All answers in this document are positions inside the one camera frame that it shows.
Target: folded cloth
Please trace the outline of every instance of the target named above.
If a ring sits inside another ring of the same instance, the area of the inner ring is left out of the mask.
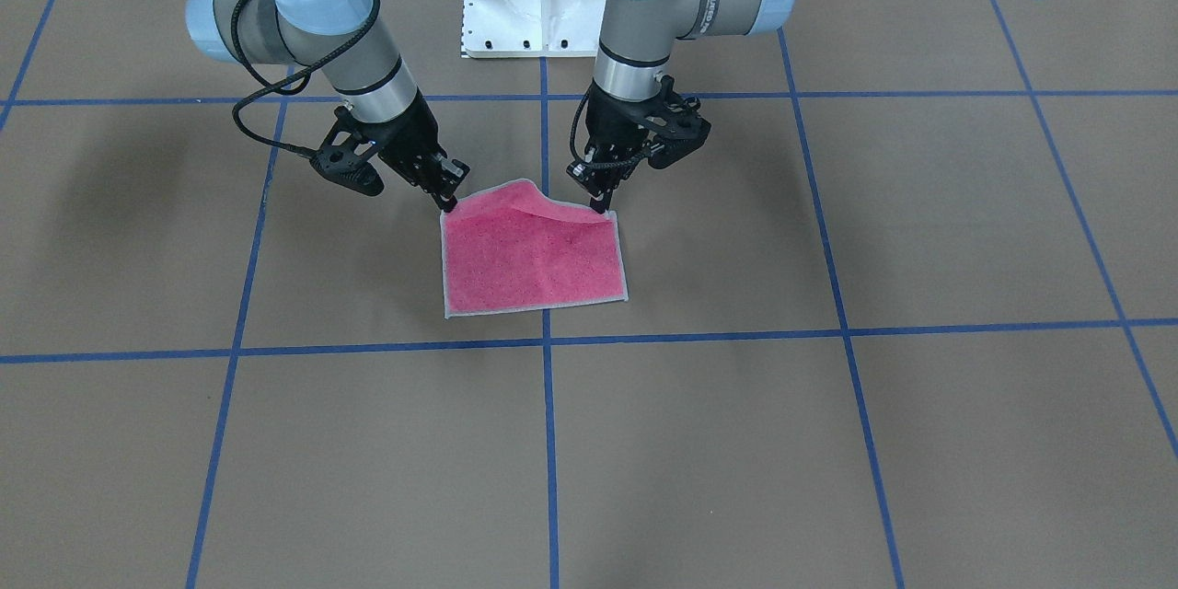
[[[445,317],[627,300],[615,212],[545,198],[530,179],[442,214]]]

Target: blue grid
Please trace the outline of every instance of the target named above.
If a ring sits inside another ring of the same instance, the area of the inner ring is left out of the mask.
[[[7,99],[0,101],[0,131],[4,130],[13,107],[67,107],[67,106],[168,106],[168,104],[234,104],[236,98],[168,98],[168,99],[19,99],[19,93],[29,65],[37,52],[42,31],[51,18],[57,0],[47,0],[37,24],[28,48],[21,60],[20,70],[16,74]],[[265,230],[266,206],[270,186],[273,180],[274,164],[278,154],[277,148],[271,148],[266,166],[265,179],[262,183],[258,214],[254,225],[253,241],[250,250],[249,265],[246,269],[245,283],[241,290],[241,298],[238,310],[237,324],[234,327],[233,342],[230,348],[218,349],[191,349],[191,350],[155,350],[155,351],[84,351],[82,353],[44,353],[44,355],[11,355],[0,356],[0,365],[20,364],[51,364],[65,362],[111,362],[121,359],[123,362],[138,362],[139,359],[197,359],[197,358],[226,358],[229,365],[225,375],[221,402],[218,410],[217,426],[213,432],[212,450],[210,454],[205,489],[200,503],[196,535],[192,547],[192,556],[188,564],[186,588],[194,589],[200,567],[200,555],[204,547],[205,532],[207,530],[209,514],[217,479],[217,469],[220,457],[221,445],[225,437],[225,426],[232,399],[233,383],[237,375],[238,362],[243,357],[283,357],[303,355],[346,355],[346,353],[393,353],[395,351],[459,351],[476,349],[503,349],[503,348],[540,348],[543,351],[543,379],[544,379],[544,417],[545,417],[545,446],[548,458],[548,525],[549,525],[549,565],[550,585],[552,589],[560,587],[560,536],[558,536],[558,494],[557,494],[557,448],[556,448],[556,423],[554,409],[554,371],[552,349],[556,346],[593,346],[615,344],[679,344],[679,343],[716,343],[716,342],[756,342],[756,340],[792,340],[807,338],[830,338],[841,339],[846,353],[847,366],[851,372],[851,380],[854,389],[855,402],[859,410],[862,426],[863,442],[871,464],[872,479],[875,485],[876,499],[880,509],[880,517],[884,525],[887,549],[889,552],[895,584],[899,589],[905,587],[904,569],[892,528],[891,515],[887,504],[887,492],[884,476],[880,469],[879,458],[875,451],[874,437],[872,434],[871,417],[868,413],[867,397],[863,393],[859,378],[859,368],[854,352],[854,338],[866,337],[899,337],[899,336],[929,336],[929,335],[974,335],[974,333],[1019,333],[1041,332],[1043,330],[1098,330],[1119,329],[1123,330],[1125,339],[1136,359],[1141,379],[1150,397],[1157,409],[1157,415],[1162,428],[1170,442],[1174,456],[1178,457],[1178,438],[1176,438],[1173,425],[1158,396],[1157,388],[1150,375],[1149,366],[1134,336],[1136,329],[1149,327],[1178,327],[1178,318],[1129,318],[1121,306],[1111,274],[1108,273],[1103,254],[1098,246],[1084,207],[1079,200],[1077,191],[1068,177],[1063,157],[1055,145],[1051,127],[1044,114],[1039,98],[1165,98],[1165,95],[1178,95],[1178,90],[1143,90],[1143,91],[1040,91],[1032,86],[1023,58],[1019,54],[1017,44],[1011,34],[1010,26],[1004,18],[998,0],[990,0],[994,15],[1002,28],[1010,45],[1011,55],[1018,66],[1023,78],[1024,90],[1019,91],[799,91],[794,81],[793,67],[789,60],[789,48],[783,31],[777,32],[781,48],[782,64],[786,72],[789,91],[786,93],[708,93],[700,91],[695,93],[702,99],[787,99],[790,101],[792,111],[799,131],[799,139],[803,160],[806,164],[807,179],[810,186],[814,212],[819,224],[822,249],[826,258],[830,291],[838,313],[838,329],[819,330],[769,330],[768,332],[723,332],[723,333],[677,333],[677,335],[618,335],[618,336],[584,336],[584,337],[554,337],[551,331],[551,313],[542,313],[541,335],[535,338],[492,338],[492,340],[464,340],[464,342],[432,342],[432,343],[389,343],[389,344],[356,344],[356,345],[319,345],[319,346],[269,346],[269,348],[245,348],[243,336],[249,316],[250,297],[253,287],[253,278],[257,269],[258,254],[262,246]],[[431,94],[426,99],[431,102],[450,101],[518,101],[541,104],[541,160],[542,160],[542,191],[548,194],[549,181],[549,104],[551,101],[576,101],[580,94],[550,94],[548,90],[548,61],[540,60],[540,94]],[[1043,128],[1044,138],[1048,150],[1054,158],[1060,178],[1064,181],[1077,219],[1081,225],[1085,238],[1088,241],[1093,260],[1100,271],[1108,297],[1113,304],[1117,317],[1107,320],[1061,320],[1061,322],[1010,322],[1004,324],[982,325],[929,325],[907,327],[852,327],[847,322],[847,313],[842,300],[842,292],[839,284],[835,257],[830,246],[827,232],[826,219],[822,212],[822,200],[819,190],[819,178],[815,173],[810,158],[809,141],[805,126],[805,118],[801,107],[801,99],[856,99],[856,98],[1026,98],[1034,106],[1035,115]],[[304,95],[304,98],[260,99],[263,104],[279,104],[278,119],[274,126],[273,138],[280,140],[286,111],[290,104],[335,104],[336,99],[326,95]]]

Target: pink towel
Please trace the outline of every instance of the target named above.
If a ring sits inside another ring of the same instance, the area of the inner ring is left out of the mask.
[[[445,317],[626,300],[615,212],[555,203],[529,179],[442,214]]]

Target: black cable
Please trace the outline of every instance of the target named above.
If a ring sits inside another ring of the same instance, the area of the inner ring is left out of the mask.
[[[585,90],[585,94],[582,95],[581,102],[577,104],[577,111],[573,114],[573,128],[569,131],[569,153],[573,154],[573,163],[578,166],[585,166],[590,171],[610,171],[614,168],[630,168],[630,166],[636,166],[642,163],[643,158],[650,157],[650,141],[644,141],[642,144],[642,150],[631,157],[627,158],[626,161],[605,161],[604,164],[593,164],[593,161],[585,161],[577,153],[577,124],[581,124],[581,112],[585,110],[585,104],[589,102],[589,91],[593,91],[593,85],[590,82],[589,90]]]
[[[245,2],[249,0],[240,0],[238,1],[238,5],[234,7],[233,18],[231,19],[230,24],[230,35],[233,41],[233,48],[234,51],[237,51],[238,60],[240,60],[241,65],[244,65],[245,68],[247,68],[250,73],[254,75],[254,78],[257,78],[262,82],[265,82],[265,78],[262,78],[260,74],[257,73],[256,70],[253,70],[253,66],[249,64],[249,58],[245,57],[245,53],[241,51],[241,42],[239,35],[237,34],[237,19],[240,15],[241,7],[244,7]],[[244,110],[244,107],[246,106],[250,106],[250,104],[252,104],[253,101],[258,101],[258,99],[264,98],[264,95],[266,94],[278,93],[278,91],[282,91],[286,86],[291,85],[291,82],[303,80],[299,88],[296,90],[302,91],[303,88],[305,88],[306,82],[311,80],[312,73],[323,70],[324,66],[327,66],[330,64],[330,61],[335,60],[337,57],[343,55],[343,53],[348,52],[349,48],[352,48],[353,45],[357,45],[359,40],[364,39],[364,35],[366,35],[368,32],[371,31],[372,26],[375,26],[375,24],[377,22],[379,15],[380,15],[380,0],[372,0],[372,11],[369,14],[369,18],[364,20],[364,24],[360,24],[360,27],[357,28],[357,33],[355,35],[351,35],[351,39],[339,45],[339,48],[336,48],[336,51],[327,53],[327,55],[325,57],[320,57],[319,60],[313,61],[313,64],[306,66],[305,70],[300,70],[300,72],[292,73],[290,74],[290,77],[283,78],[282,81],[269,82],[269,85],[266,85],[260,91],[256,91],[256,93],[250,94],[247,95],[247,98],[240,99],[240,101],[233,104],[233,124],[237,125],[238,131],[245,133],[245,135],[247,137],[251,137],[251,139],[253,140],[260,141],[260,144],[263,145],[270,145],[271,147],[286,150],[286,152],[297,153],[297,155],[303,158],[315,158],[317,153],[316,150],[311,150],[309,147],[302,147],[302,145],[291,145],[287,144],[287,141],[271,140],[267,139],[267,137],[260,137],[258,135],[258,133],[250,131],[250,128],[246,127],[245,123],[243,123],[241,120],[241,110]],[[293,94],[293,93],[291,91],[286,91],[286,94]]]

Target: pink cloth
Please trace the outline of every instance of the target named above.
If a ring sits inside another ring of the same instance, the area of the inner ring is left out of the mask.
[[[626,300],[615,212],[555,203],[529,179],[442,214],[445,317]]]

